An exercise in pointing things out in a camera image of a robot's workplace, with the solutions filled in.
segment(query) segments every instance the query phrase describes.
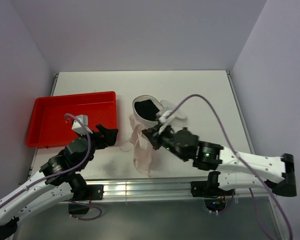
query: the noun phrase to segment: purple cable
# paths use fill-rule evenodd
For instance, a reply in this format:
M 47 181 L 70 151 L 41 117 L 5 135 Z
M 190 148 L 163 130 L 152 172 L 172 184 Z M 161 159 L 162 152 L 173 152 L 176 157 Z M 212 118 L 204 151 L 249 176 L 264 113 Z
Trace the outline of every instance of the purple cable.
M 259 223 L 259 226 L 260 228 L 262 229 L 262 231 L 264 232 L 264 234 L 271 240 L 275 240 L 274 237 L 272 237 L 270 235 L 270 233 L 268 232 L 268 230 L 266 229 L 264 223 L 261 221 L 260 219 L 260 216 L 259 216 L 259 210 L 258 210 L 258 207 L 257 207 L 257 203 L 256 203 L 256 199 L 255 199 L 255 196 L 254 196 L 254 193 L 252 192 L 252 189 L 249 188 L 249 191 L 251 193 L 251 197 L 252 197 L 252 201 L 253 201 L 253 208 L 254 208 L 254 212 L 255 212 L 255 215 L 256 215 L 256 219 L 258 220 L 258 223 Z
M 69 169 L 67 169 L 65 171 L 61 171 L 61 172 L 58 172 L 58 173 L 55 173 L 55 174 L 52 174 L 52 175 L 49 175 L 49 176 L 42 177 L 42 178 L 34 181 L 33 183 L 27 185 L 25 188 L 21 189 L 16 194 L 14 194 L 10 198 L 8 198 L 6 201 L 4 201 L 3 203 L 1 203 L 0 204 L 0 209 L 3 208 L 8 203 L 10 203 L 15 198 L 17 198 L 18 196 L 20 196 L 22 193 L 26 192 L 32 186 L 36 185 L 37 183 L 40 183 L 40 182 L 42 182 L 44 180 L 51 179 L 51 178 L 54 178 L 54 177 L 57 177 L 57 176 L 60 176 L 60 175 L 63 175 L 63 174 L 67 174 L 67 173 L 69 173 L 69 172 L 71 172 L 71 171 L 79 168 L 88 159 L 89 153 L 90 153 L 90 150 L 91 150 L 91 138 L 90 138 L 89 132 L 87 131 L 86 126 L 78 118 L 76 118 L 74 115 L 72 115 L 70 113 L 66 113 L 64 115 L 64 118 L 65 118 L 66 121 L 68 120 L 67 117 L 70 117 L 70 118 L 76 120 L 80 124 L 80 126 L 83 128 L 83 130 L 85 131 L 86 138 L 88 140 L 88 149 L 87 149 L 86 154 L 85 154 L 84 158 L 82 159 L 82 161 L 78 165 L 76 165 L 76 166 L 74 166 L 72 168 L 69 168 Z
M 224 128 L 224 125 L 222 124 L 220 118 L 219 118 L 219 115 L 217 114 L 215 108 L 212 106 L 212 104 L 208 101 L 208 99 L 206 99 L 204 96 L 202 95 L 199 95 L 199 94 L 192 94 L 190 96 L 187 96 L 185 99 L 183 99 L 176 107 L 174 110 L 172 110 L 172 112 L 166 117 L 166 118 L 169 118 L 172 114 L 174 114 L 180 107 L 181 105 L 183 105 L 188 99 L 190 98 L 193 98 L 193 97 L 198 97 L 198 98 L 201 98 L 203 99 L 207 104 L 208 106 L 210 107 L 210 109 L 212 110 L 215 118 L 217 119 L 219 125 L 220 125 L 220 128 L 222 130 L 222 133 L 225 137 L 225 140 L 226 142 L 228 143 L 229 145 L 229 148 L 231 149 L 231 151 L 233 152 L 233 154 L 246 166 L 247 169 L 249 169 L 249 171 L 251 173 L 253 173 L 253 175 L 255 175 L 258 180 L 262 183 L 262 185 L 264 186 L 265 190 L 268 192 L 268 194 L 270 195 L 270 197 L 273 199 L 274 203 L 276 204 L 276 206 L 278 207 L 286 225 L 287 225 L 287 228 L 288 228 L 288 231 L 289 231 L 289 240 L 293 240 L 293 231 L 292 231 L 292 227 L 290 225 L 290 222 L 288 220 L 288 217 L 287 215 L 285 214 L 283 208 L 281 207 L 280 203 L 278 202 L 278 200 L 276 199 L 276 196 L 272 193 L 271 189 L 266 185 L 266 183 L 262 180 L 262 178 L 260 177 L 260 175 L 245 161 L 243 160 L 240 156 L 238 156 L 236 154 L 236 150 L 235 148 L 233 147 L 233 145 L 231 144 L 230 140 L 229 140 L 229 137 L 226 133 L 226 130 Z
M 95 220 L 95 219 L 100 218 L 100 216 L 102 214 L 102 210 L 98 206 L 95 206 L 95 205 L 92 205 L 92 204 L 88 204 L 88 203 L 81 203 L 81 202 L 76 202 L 76 201 L 70 201 L 70 200 L 68 202 L 72 203 L 72 204 L 77 204 L 77 205 L 81 205 L 81 206 L 85 206 L 85 207 L 89 207 L 89 208 L 93 208 L 93 209 L 99 210 L 99 214 L 97 216 L 94 216 L 94 217 L 91 217 L 91 218 L 83 218 L 83 217 L 78 217 L 76 215 L 71 215 L 71 217 L 74 218 L 74 219 L 78 219 L 78 220 L 81 220 L 81 221 L 91 221 L 91 220 Z

